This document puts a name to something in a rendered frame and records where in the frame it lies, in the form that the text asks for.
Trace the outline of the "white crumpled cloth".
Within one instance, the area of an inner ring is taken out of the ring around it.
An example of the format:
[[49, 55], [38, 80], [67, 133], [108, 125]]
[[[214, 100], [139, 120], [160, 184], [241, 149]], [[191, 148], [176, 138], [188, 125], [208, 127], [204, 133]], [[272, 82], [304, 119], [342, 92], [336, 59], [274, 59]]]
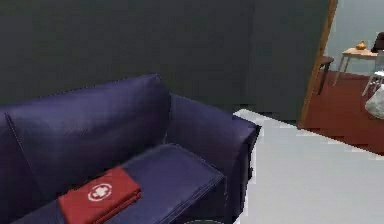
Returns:
[[384, 84], [375, 91], [365, 104], [365, 110], [372, 116], [384, 120]]

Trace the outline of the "dark blue sofa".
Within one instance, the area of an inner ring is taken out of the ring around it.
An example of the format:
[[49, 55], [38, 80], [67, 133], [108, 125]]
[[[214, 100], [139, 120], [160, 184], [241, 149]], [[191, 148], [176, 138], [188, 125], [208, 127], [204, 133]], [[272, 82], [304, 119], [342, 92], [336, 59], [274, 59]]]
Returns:
[[258, 125], [156, 74], [0, 108], [0, 224], [66, 224], [58, 198], [121, 167], [141, 197], [103, 224], [235, 224]]

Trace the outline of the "light wooden table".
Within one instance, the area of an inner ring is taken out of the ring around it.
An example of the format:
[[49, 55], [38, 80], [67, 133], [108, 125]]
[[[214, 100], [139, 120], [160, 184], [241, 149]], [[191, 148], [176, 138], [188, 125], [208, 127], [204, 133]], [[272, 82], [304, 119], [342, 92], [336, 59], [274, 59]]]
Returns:
[[358, 50], [356, 48], [349, 48], [342, 52], [340, 62], [337, 68], [333, 85], [337, 84], [340, 74], [345, 74], [349, 66], [351, 59], [357, 60], [375, 60], [377, 57], [376, 53], [372, 53], [369, 49]]

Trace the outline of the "dark brown stool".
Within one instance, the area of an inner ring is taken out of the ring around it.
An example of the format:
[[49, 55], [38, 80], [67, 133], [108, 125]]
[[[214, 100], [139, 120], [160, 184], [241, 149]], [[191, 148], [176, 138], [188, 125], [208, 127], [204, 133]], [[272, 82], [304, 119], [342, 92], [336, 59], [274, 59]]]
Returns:
[[322, 72], [322, 75], [321, 75], [320, 86], [319, 86], [319, 89], [318, 89], [318, 92], [317, 92], [318, 95], [320, 95], [322, 90], [323, 90], [324, 83], [326, 81], [326, 77], [327, 77], [330, 65], [333, 62], [334, 62], [334, 58], [333, 57], [330, 57], [330, 56], [322, 56], [321, 57], [320, 67], [323, 69], [323, 72]]

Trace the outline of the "white chair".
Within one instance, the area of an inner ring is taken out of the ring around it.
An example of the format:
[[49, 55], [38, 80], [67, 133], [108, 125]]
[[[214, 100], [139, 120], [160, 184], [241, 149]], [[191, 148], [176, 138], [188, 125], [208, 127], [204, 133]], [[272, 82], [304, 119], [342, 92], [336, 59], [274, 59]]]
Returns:
[[362, 95], [365, 95], [370, 86], [374, 86], [372, 92], [378, 88], [384, 82], [384, 50], [379, 50], [377, 52], [377, 57], [375, 59], [375, 66], [373, 73], [369, 76], [368, 82], [364, 88]]

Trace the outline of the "red first-aid kit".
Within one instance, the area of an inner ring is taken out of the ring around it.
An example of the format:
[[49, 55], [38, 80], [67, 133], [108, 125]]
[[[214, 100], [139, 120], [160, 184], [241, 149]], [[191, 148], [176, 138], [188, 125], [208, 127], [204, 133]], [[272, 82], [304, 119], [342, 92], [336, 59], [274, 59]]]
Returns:
[[66, 224], [103, 224], [141, 197], [141, 186], [121, 167], [58, 198]]

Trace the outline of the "wooden door frame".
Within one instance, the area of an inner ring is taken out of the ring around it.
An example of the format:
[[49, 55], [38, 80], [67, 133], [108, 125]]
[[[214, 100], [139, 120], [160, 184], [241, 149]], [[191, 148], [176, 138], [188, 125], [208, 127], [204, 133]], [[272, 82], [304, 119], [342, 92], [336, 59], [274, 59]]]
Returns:
[[316, 84], [318, 70], [320, 68], [320, 62], [324, 54], [324, 50], [326, 48], [326, 44], [327, 44], [329, 33], [332, 27], [334, 15], [337, 9], [338, 0], [327, 0], [327, 3], [328, 3], [327, 15], [325, 17], [325, 22], [323, 25], [315, 61], [311, 71], [311, 76], [308, 81], [306, 95], [305, 95], [304, 103], [301, 109], [301, 117], [297, 124], [297, 127], [299, 129], [302, 129], [304, 127], [304, 123], [308, 114], [311, 97], [313, 95], [315, 84]]

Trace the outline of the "dark maroon object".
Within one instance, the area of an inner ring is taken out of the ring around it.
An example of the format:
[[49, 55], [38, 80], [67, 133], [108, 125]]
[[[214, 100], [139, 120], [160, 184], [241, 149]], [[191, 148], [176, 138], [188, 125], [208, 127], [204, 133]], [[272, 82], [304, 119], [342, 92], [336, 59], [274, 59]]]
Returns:
[[379, 50], [384, 50], [384, 32], [380, 32], [371, 48], [372, 53], [377, 53]]

